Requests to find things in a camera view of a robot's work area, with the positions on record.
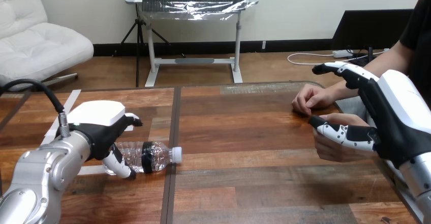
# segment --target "white cable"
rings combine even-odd
[[[384,51],[382,51],[382,52],[373,53],[373,55],[379,55],[379,54],[385,53],[386,51],[387,51],[387,50],[384,50]],[[294,56],[294,55],[333,56],[332,54],[331,54],[331,55],[320,55],[320,54],[311,54],[311,53],[295,53],[295,54],[291,54],[291,55],[289,55],[289,56],[287,57],[287,60],[288,60],[290,63],[296,64],[296,65],[321,65],[321,64],[323,64],[323,63],[297,63],[297,62],[293,62],[293,61],[291,61],[289,58],[290,58],[291,56]],[[350,60],[361,59],[361,58],[364,58],[364,57],[367,57],[367,56],[368,56],[368,55],[364,55],[364,56],[360,56],[360,57],[356,57],[356,58],[351,58],[351,59],[347,59],[347,60],[337,60],[337,61],[346,62],[346,61],[350,61]]]
[[[290,63],[297,64],[297,65],[320,65],[321,63],[297,63],[297,62],[293,62],[293,61],[291,61],[289,58],[290,58],[291,56],[294,56],[294,55],[333,56],[332,54],[330,54],[330,55],[319,55],[319,54],[311,54],[311,53],[295,53],[295,54],[291,54],[291,55],[289,55],[289,56],[287,57],[287,60],[288,60]]]

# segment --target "bottle cap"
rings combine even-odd
[[[181,147],[173,147],[172,148],[172,162],[173,163],[181,163],[182,162],[182,148]]]

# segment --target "chair leg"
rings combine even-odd
[[[59,83],[59,82],[62,82],[62,81],[65,81],[65,80],[68,80],[68,79],[71,79],[71,78],[77,78],[77,77],[78,77],[77,73],[72,73],[72,74],[68,74],[68,75],[56,77],[56,78],[54,78],[52,80],[45,81],[45,82],[42,82],[42,83],[45,84],[46,86],[49,86],[49,85],[52,85],[52,84],[56,84],[56,83]],[[30,88],[32,86],[33,86],[32,84],[28,84],[26,86],[20,87],[19,90],[25,90],[25,89],[28,89],[28,88]]]
[[[56,77],[56,78],[54,78],[52,80],[43,82],[43,84],[45,84],[46,86],[49,86],[51,84],[56,84],[56,83],[59,83],[59,82],[62,82],[62,81],[65,81],[65,80],[68,80],[68,79],[71,79],[71,78],[77,78],[77,77],[78,77],[77,73],[72,73],[72,74],[68,74],[68,75]]]

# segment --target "human hand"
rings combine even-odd
[[[322,115],[323,119],[330,123],[341,125],[356,125],[356,126],[369,126],[359,116],[352,114],[332,113],[329,115]],[[375,156],[375,152],[368,152],[358,149],[349,148],[342,144],[335,143],[334,141],[323,136],[315,129],[313,129],[314,142],[317,154],[320,159],[325,159],[332,162],[352,162],[360,159],[370,158]]]
[[[311,115],[311,108],[325,108],[334,103],[333,93],[325,88],[306,84],[292,101],[293,110]]]

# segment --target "tripod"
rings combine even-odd
[[[136,9],[136,16],[137,18],[135,19],[135,23],[133,24],[133,26],[130,28],[130,30],[127,32],[126,36],[124,37],[124,39],[122,40],[122,42],[120,43],[120,48],[121,50],[123,50],[123,46],[124,46],[124,42],[126,41],[127,37],[130,35],[130,33],[132,32],[132,30],[135,28],[135,26],[138,26],[138,35],[137,35],[137,40],[136,40],[136,87],[139,86],[139,46],[140,44],[142,45],[142,49],[144,48],[144,37],[142,35],[142,25],[147,26],[147,23],[139,16],[139,12],[138,12],[138,4],[135,4],[135,9]],[[151,29],[151,31],[157,35],[160,39],[162,39],[167,45],[171,45],[171,43],[169,43],[163,36],[161,36],[157,31],[155,31],[154,29]]]

